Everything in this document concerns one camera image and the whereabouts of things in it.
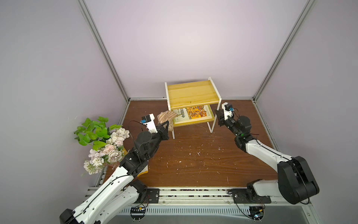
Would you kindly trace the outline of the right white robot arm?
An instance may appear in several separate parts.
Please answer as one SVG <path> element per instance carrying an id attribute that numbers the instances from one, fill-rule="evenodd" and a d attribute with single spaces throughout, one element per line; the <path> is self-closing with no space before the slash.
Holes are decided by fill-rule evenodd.
<path id="1" fill-rule="evenodd" d="M 247 185 L 250 196 L 282 197 L 290 204 L 310 202 L 320 192 L 318 183 L 301 156 L 292 157 L 266 146 L 251 134 L 251 122 L 246 116 L 234 118 L 234 110 L 216 110 L 219 126 L 227 127 L 235 136 L 236 146 L 269 165 L 276 180 L 256 180 Z"/>

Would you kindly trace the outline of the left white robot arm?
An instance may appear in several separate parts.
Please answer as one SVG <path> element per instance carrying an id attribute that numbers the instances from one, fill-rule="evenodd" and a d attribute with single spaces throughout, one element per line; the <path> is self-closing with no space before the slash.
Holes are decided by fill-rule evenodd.
<path id="1" fill-rule="evenodd" d="M 155 125 L 150 121 L 145 126 L 148 130 L 138 134 L 112 176 L 82 204 L 66 209 L 59 217 L 61 224 L 107 224 L 125 207 L 147 199 L 147 186 L 137 177 L 147 168 L 160 143 L 169 140 L 169 122 Z"/>

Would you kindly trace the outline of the beige striped cloth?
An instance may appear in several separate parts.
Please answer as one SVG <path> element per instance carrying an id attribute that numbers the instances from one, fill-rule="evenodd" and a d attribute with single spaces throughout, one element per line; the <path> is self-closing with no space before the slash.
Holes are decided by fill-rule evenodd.
<path id="1" fill-rule="evenodd" d="M 165 111 L 165 112 L 161 112 L 158 116 L 158 124 L 163 124 L 166 121 L 169 122 L 169 128 L 168 131 L 173 131 L 173 120 L 178 116 L 177 113 L 175 113 L 174 111 Z"/>

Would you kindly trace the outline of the white metal yellow wood bookshelf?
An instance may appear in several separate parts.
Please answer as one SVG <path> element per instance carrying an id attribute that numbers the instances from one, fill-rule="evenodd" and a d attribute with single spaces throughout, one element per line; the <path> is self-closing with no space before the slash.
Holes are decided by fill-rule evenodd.
<path id="1" fill-rule="evenodd" d="M 189 119 L 183 122 L 173 122 L 172 137 L 175 138 L 176 127 L 207 123 L 210 133 L 213 133 L 217 116 L 213 113 L 211 105 L 216 104 L 220 109 L 222 97 L 213 80 L 209 77 L 205 81 L 169 85 L 165 83 L 168 110 L 177 112 L 178 116 L 185 114 L 186 109 L 198 106 L 207 107 L 207 117 Z"/>

